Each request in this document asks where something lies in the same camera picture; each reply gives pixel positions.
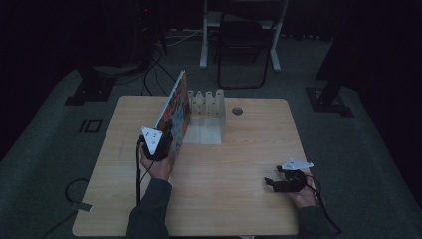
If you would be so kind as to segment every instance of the hand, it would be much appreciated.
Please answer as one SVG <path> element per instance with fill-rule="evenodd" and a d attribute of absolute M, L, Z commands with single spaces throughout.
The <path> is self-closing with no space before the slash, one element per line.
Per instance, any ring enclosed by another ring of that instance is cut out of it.
<path fill-rule="evenodd" d="M 152 161 L 146 158 L 145 153 L 143 152 L 143 142 L 139 146 L 139 158 L 140 164 L 145 169 L 149 169 L 148 173 L 152 178 L 158 178 L 165 181 L 168 181 L 171 171 L 173 170 L 173 160 L 170 157 L 166 157 L 161 161 Z"/>
<path fill-rule="evenodd" d="M 313 185 L 312 175 L 310 173 L 305 173 L 307 177 L 307 185 Z M 298 208 L 307 207 L 307 206 L 317 206 L 316 195 L 315 193 L 305 186 L 299 192 L 289 192 L 288 196 L 295 202 Z"/>

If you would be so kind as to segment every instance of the white table leg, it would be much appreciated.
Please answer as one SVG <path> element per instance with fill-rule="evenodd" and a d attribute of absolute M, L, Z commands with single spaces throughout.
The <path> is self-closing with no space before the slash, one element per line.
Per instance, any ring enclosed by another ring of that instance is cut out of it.
<path fill-rule="evenodd" d="M 202 36 L 202 50 L 201 50 L 201 59 L 199 61 L 199 68 L 207 68 L 208 60 L 208 0 L 204 0 L 204 16 L 203 16 L 203 36 Z"/>

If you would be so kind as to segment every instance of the cable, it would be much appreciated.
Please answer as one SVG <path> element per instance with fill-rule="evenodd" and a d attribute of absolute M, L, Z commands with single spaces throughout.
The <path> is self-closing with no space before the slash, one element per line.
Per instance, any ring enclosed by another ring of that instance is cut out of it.
<path fill-rule="evenodd" d="M 147 85 L 147 77 L 148 74 L 151 70 L 154 70 L 154 74 L 155 74 L 155 81 L 158 83 L 158 86 L 161 88 L 161 90 L 164 92 L 164 94 L 167 96 L 167 92 L 164 90 L 164 87 L 162 86 L 162 84 L 160 83 L 160 81 L 158 80 L 158 75 L 157 72 L 155 70 L 155 66 L 158 65 L 158 67 L 160 67 L 170 78 L 173 82 L 176 82 L 176 79 L 159 63 L 159 61 L 162 58 L 162 53 L 161 51 L 154 46 L 154 50 L 159 54 L 158 55 L 158 59 L 155 60 L 153 56 L 151 56 L 151 61 L 153 62 L 153 64 L 151 64 L 151 66 L 148 68 L 148 70 L 146 70 L 145 74 L 143 75 L 143 86 L 142 89 L 140 91 L 140 94 L 143 95 L 143 89 L 146 89 L 148 91 L 148 93 L 152 96 L 152 92 L 149 89 L 148 85 Z"/>
<path fill-rule="evenodd" d="M 143 178 L 145 177 L 146 173 L 149 172 L 149 169 L 154 165 L 155 160 L 152 162 L 152 164 L 149 166 L 149 168 L 146 170 L 146 172 L 143 174 L 142 177 L 140 177 L 140 162 L 139 162 L 139 150 L 140 150 L 140 139 L 136 143 L 136 205 L 139 205 L 140 203 L 140 183 L 142 182 Z"/>
<path fill-rule="evenodd" d="M 73 200 L 70 196 L 69 196 L 69 188 L 75 183 L 75 182 L 79 182 L 79 181 L 84 181 L 86 183 L 88 183 L 87 179 L 84 178 L 78 178 L 75 179 L 73 181 L 71 181 L 70 183 L 68 183 L 68 185 L 66 185 L 66 189 L 65 189 L 65 197 L 69 202 L 72 203 L 80 203 L 79 201 L 75 201 Z M 53 231 L 55 231 L 58 227 L 60 227 L 62 224 L 64 224 L 65 222 L 67 222 L 69 219 L 71 219 L 73 216 L 75 216 L 78 213 L 78 211 L 73 211 L 71 212 L 68 216 L 66 216 L 64 219 L 62 219 L 59 223 L 57 223 L 56 225 L 54 225 L 50 230 L 48 230 L 46 233 L 44 233 L 43 236 L 40 237 L 40 239 L 45 239 L 47 238 L 50 233 L 52 233 Z"/>
<path fill-rule="evenodd" d="M 314 177 L 312 177 L 312 176 L 309 176 L 309 177 L 311 177 L 312 179 L 314 179 L 316 181 L 316 183 L 319 185 L 319 192 L 317 190 L 315 190 L 313 187 L 311 187 L 310 185 L 308 185 L 308 184 L 306 185 L 306 187 L 310 188 L 316 194 L 319 207 L 322 209 L 322 213 L 325 216 L 326 220 L 328 220 L 328 222 L 333 227 L 335 227 L 335 229 L 337 230 L 337 232 L 335 232 L 336 235 L 339 235 L 339 234 L 343 233 L 343 231 L 341 230 L 341 228 L 331 219 L 331 217 L 328 215 L 328 212 L 326 211 L 325 205 L 323 204 L 322 197 L 320 195 L 320 184 L 319 184 L 319 182 Z"/>
<path fill-rule="evenodd" d="M 196 36 L 198 33 L 200 33 L 201 32 L 201 29 L 200 30 L 198 30 L 198 31 L 196 31 L 196 32 L 194 32 L 193 34 L 191 34 L 191 35 L 189 35 L 189 36 L 180 36 L 180 37 L 183 37 L 183 39 L 181 39 L 180 41 L 178 41 L 178 42 L 176 42 L 176 43 L 173 43 L 173 44 L 170 44 L 170 45 L 167 45 L 167 47 L 173 47 L 173 46 L 176 46 L 177 44 L 179 44 L 179 43 L 181 43 L 181 42 L 183 42 L 183 41 L 185 41 L 185 40 L 187 40 L 187 39 L 189 39 L 189 38 L 191 38 L 191 37 L 194 37 L 194 36 Z M 179 38 L 178 36 L 170 36 L 170 37 L 166 37 L 166 39 L 170 39 L 170 38 Z"/>

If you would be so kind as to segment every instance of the wooden table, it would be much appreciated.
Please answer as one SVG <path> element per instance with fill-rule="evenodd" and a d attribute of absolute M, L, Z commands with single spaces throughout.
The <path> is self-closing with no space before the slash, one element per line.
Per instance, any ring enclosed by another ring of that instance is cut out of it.
<path fill-rule="evenodd" d="M 123 236 L 135 206 L 135 145 L 142 126 L 153 127 L 165 97 L 121 97 L 84 202 L 76 236 Z M 172 236 L 296 234 L 290 199 L 264 177 L 281 178 L 276 165 L 305 160 L 289 104 L 281 99 L 226 98 L 223 144 L 184 143 L 170 178 L 166 225 Z M 233 107 L 243 113 L 236 116 Z M 141 193 L 149 182 L 145 177 Z"/>

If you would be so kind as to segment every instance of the black cable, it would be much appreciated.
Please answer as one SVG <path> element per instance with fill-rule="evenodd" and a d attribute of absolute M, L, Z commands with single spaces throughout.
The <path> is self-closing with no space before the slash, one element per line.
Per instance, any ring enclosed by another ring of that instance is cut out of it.
<path fill-rule="evenodd" d="M 164 90 L 164 88 L 162 87 L 161 83 L 158 80 L 158 75 L 155 68 L 154 68 L 154 74 L 155 74 L 155 81 L 158 83 L 158 86 L 161 88 L 162 92 L 167 96 L 167 92 Z"/>
<path fill-rule="evenodd" d="M 149 169 L 154 165 L 155 160 L 152 162 L 152 164 L 149 166 L 149 168 L 146 170 L 146 172 L 143 174 L 142 178 L 140 178 L 140 163 L 139 163 L 139 150 L 140 150 L 140 137 L 139 141 L 136 144 L 136 205 L 139 205 L 140 203 L 140 183 L 142 182 L 143 178 L 145 177 L 146 173 L 149 172 Z"/>
<path fill-rule="evenodd" d="M 142 90 L 140 91 L 140 94 L 143 95 L 143 89 L 146 89 L 149 92 L 149 94 L 152 96 L 152 92 L 151 92 L 151 90 L 149 89 L 149 87 L 148 87 L 148 85 L 146 83 L 146 79 L 147 79 L 147 76 L 148 76 L 149 72 L 153 69 L 154 70 L 154 73 L 155 73 L 155 80 L 158 83 L 158 86 L 161 88 L 161 90 L 167 96 L 167 92 L 164 90 L 162 84 L 158 80 L 158 76 L 157 76 L 157 73 L 156 73 L 156 70 L 155 70 L 155 66 L 158 66 L 159 68 L 161 68 L 171 78 L 171 80 L 173 82 L 176 82 L 177 80 L 159 63 L 159 61 L 162 58 L 161 51 L 156 46 L 154 46 L 154 50 L 159 54 L 158 55 L 158 59 L 155 60 L 153 58 L 153 56 L 151 56 L 151 61 L 153 62 L 153 64 L 148 68 L 148 70 L 143 75 L 143 86 L 142 86 Z"/>
<path fill-rule="evenodd" d="M 68 183 L 68 185 L 66 185 L 66 189 L 65 189 L 65 197 L 69 202 L 72 203 L 80 203 L 78 201 L 73 200 L 70 196 L 69 196 L 69 188 L 75 183 L 75 182 L 79 182 L 79 181 L 84 181 L 86 183 L 88 183 L 87 179 L 84 178 L 78 178 L 75 179 L 73 181 L 71 181 L 70 183 Z M 63 220 L 61 220 L 59 223 L 57 223 L 56 225 L 54 225 L 50 230 L 48 230 L 46 233 L 44 233 L 43 236 L 40 237 L 40 239 L 44 239 L 47 238 L 47 236 L 50 235 L 50 233 L 52 233 L 53 231 L 55 231 L 58 227 L 60 227 L 62 224 L 64 224 L 65 222 L 67 222 L 69 219 L 71 219 L 73 216 L 75 216 L 78 213 L 78 211 L 73 211 L 71 212 L 68 216 L 66 216 Z"/>
<path fill-rule="evenodd" d="M 160 54 L 162 54 L 161 53 L 161 51 L 157 48 L 157 47 L 154 47 L 155 48 L 155 50 L 157 50 Z M 155 62 L 157 65 L 158 65 L 158 67 L 160 67 L 172 80 L 173 80 L 173 82 L 176 82 L 177 80 L 161 65 L 161 64 L 159 64 L 158 63 L 158 61 L 156 61 Z"/>
<path fill-rule="evenodd" d="M 157 61 L 154 60 L 154 63 L 149 66 L 148 70 L 146 70 L 145 74 L 143 75 L 143 86 L 142 86 L 142 90 L 140 91 L 141 95 L 143 95 L 143 89 L 146 89 L 149 92 L 149 95 L 152 96 L 152 92 L 149 90 L 149 87 L 146 84 L 146 78 L 148 77 L 149 72 L 155 67 L 156 62 L 161 60 L 162 54 L 160 51 L 158 51 L 158 53 L 159 53 L 158 60 Z"/>
<path fill-rule="evenodd" d="M 307 184 L 307 187 L 308 188 L 310 188 L 315 194 L 316 194 L 316 197 L 317 197 L 317 200 L 318 200 L 318 204 L 319 204 L 319 207 L 322 209 L 322 213 L 323 213 L 323 215 L 325 216 L 325 218 L 326 218 L 326 220 L 328 220 L 328 222 L 333 226 L 333 227 L 335 227 L 335 229 L 337 230 L 337 232 L 335 232 L 335 234 L 336 235 L 339 235 L 339 234 L 341 234 L 341 233 L 343 233 L 343 231 L 341 230 L 341 228 L 331 219 L 331 217 L 328 215 L 328 212 L 326 211 L 326 208 L 325 208 L 325 205 L 323 204 L 323 202 L 322 202 L 322 197 L 321 197 L 321 195 L 320 195 L 320 192 L 318 192 L 318 191 L 316 191 L 313 187 L 311 187 L 310 185 L 308 185 Z"/>
<path fill-rule="evenodd" d="M 71 214 L 69 214 L 67 217 L 65 217 L 62 221 L 60 221 L 59 223 L 57 223 L 54 227 L 52 227 L 49 231 L 47 231 L 46 233 L 44 233 L 44 235 L 42 237 L 40 237 L 40 239 L 44 239 L 47 238 L 47 236 L 52 233 L 54 230 L 56 230 L 58 227 L 60 227 L 63 223 L 65 223 L 66 221 L 68 221 L 69 219 L 71 219 L 73 216 L 75 216 L 78 213 L 78 211 L 73 211 L 71 212 Z"/>

